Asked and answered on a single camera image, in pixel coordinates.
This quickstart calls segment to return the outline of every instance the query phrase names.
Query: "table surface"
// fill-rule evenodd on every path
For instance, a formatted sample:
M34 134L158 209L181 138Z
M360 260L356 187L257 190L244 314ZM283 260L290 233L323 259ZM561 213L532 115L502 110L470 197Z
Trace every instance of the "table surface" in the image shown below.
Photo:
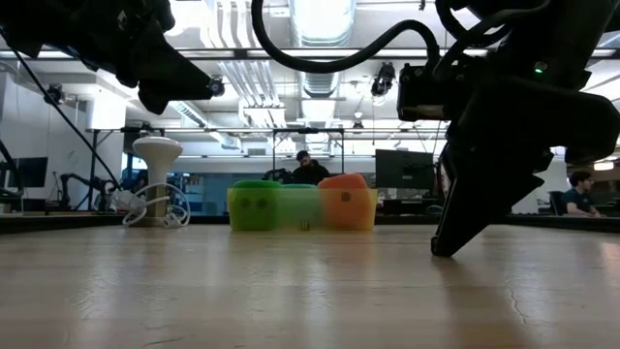
M613 348L620 235L105 227L0 237L4 348Z

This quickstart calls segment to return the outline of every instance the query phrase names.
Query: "man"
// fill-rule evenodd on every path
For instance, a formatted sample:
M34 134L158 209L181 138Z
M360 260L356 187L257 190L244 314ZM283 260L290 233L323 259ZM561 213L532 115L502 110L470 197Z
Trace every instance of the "man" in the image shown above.
M329 171L313 160L307 151L301 150L297 154L299 168L293 172L294 182L297 184L319 184L320 181L329 177Z
M569 182L573 189L562 195L562 203L566 205L567 214L601 217L601 214L592 206L588 193L592 189L592 176L583 171L571 174Z
M132 181L131 187L129 188L129 190L132 193L136 193L137 191L139 191L140 189L142 189L143 187L147 185L148 185L148 171L140 170L138 171L138 175L136 176L136 179Z

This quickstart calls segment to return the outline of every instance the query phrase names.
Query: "office chair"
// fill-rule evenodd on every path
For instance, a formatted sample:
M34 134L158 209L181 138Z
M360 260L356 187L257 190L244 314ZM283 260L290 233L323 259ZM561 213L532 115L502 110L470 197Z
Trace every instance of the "office chair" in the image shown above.
M551 203L551 210L555 213L555 215L561 216L566 214L566 206L562 203L562 195L564 195L561 191L550 191L549 192L549 202Z

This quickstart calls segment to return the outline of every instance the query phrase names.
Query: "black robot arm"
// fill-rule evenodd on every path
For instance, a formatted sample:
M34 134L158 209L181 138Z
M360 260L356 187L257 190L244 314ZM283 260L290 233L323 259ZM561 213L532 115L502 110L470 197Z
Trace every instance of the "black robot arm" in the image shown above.
M107 189L107 185L108 184L112 184L112 189L117 189L114 186L113 181L109 180L109 179L101 179L99 177L94 177L93 180L89 180L86 179L82 176L79 176L77 174L61 174L60 175L60 183L62 185L62 199L60 201L60 205L62 207L67 207L69 206L69 202L71 201L71 198L69 197L69 179L75 179L78 182L84 184L85 186L87 186L88 188L92 188L94 190L97 190L98 192L101 193L102 195L102 202L104 203L103 206L106 205L105 203L105 194L107 193L108 189Z
M422 35L428 61L400 72L397 111L406 121L450 121L441 156L449 189L431 243L434 254L448 257L543 184L534 174L548 167L551 147L564 146L566 161L574 164L614 151L620 114L606 98L579 90L590 77L585 67L599 39L618 28L619 2L438 0L438 15L457 39L441 60L432 33L413 20L394 25L353 56L311 62L288 56L268 39L263 0L252 2L252 16L265 51L306 73L349 69L406 29ZM469 30L451 14L466 7L480 18ZM492 28L499 29L486 34ZM464 54L501 39L485 57Z
M210 77L172 48L169 0L4 0L0 34L10 48L36 58L43 45L91 70L139 86L139 98L162 113L169 101L210 99Z
M0 154L6 161L0 161L0 199L20 199L23 196L23 183L21 182L21 174L17 170L17 165L9 153L9 149L4 146L2 140L0 140ZM4 182L6 180L6 173L8 171L13 172L15 179L15 186L17 191L13 192L4 188Z

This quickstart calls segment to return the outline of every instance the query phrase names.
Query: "white stool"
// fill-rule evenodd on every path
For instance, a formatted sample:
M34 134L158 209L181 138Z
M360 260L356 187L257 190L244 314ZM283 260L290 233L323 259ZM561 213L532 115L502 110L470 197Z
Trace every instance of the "white stool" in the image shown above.
M145 137L134 142L134 150L146 163L148 184L166 183L172 162L181 155L181 143L165 137ZM158 185L146 191L146 200L151 201L166 196L166 186ZM142 227L156 227L166 216L167 203L161 202L147 207L146 215L137 224Z

